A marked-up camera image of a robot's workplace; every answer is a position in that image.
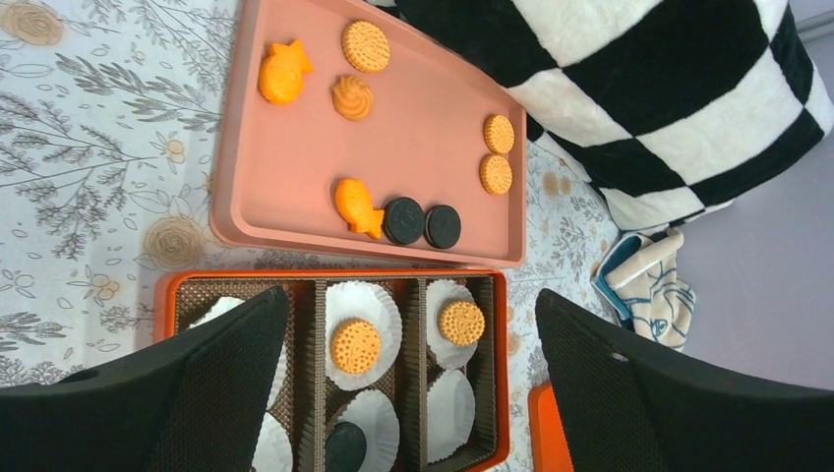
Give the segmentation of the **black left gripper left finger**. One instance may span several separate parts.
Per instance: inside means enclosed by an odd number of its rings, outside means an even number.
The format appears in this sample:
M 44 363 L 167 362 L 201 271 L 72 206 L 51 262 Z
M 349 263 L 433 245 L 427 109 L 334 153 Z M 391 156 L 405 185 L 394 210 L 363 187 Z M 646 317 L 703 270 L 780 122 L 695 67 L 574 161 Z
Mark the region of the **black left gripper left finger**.
M 273 286 L 58 383 L 1 391 L 5 471 L 247 471 L 288 322 Z

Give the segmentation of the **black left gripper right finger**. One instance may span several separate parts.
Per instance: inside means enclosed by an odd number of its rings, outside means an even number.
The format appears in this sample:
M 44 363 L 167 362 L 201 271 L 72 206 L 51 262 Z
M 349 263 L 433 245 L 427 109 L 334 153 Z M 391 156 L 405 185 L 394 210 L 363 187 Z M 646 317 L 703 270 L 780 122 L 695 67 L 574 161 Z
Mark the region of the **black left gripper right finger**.
M 724 369 L 550 289 L 536 324 L 577 471 L 829 471 L 833 394 Z

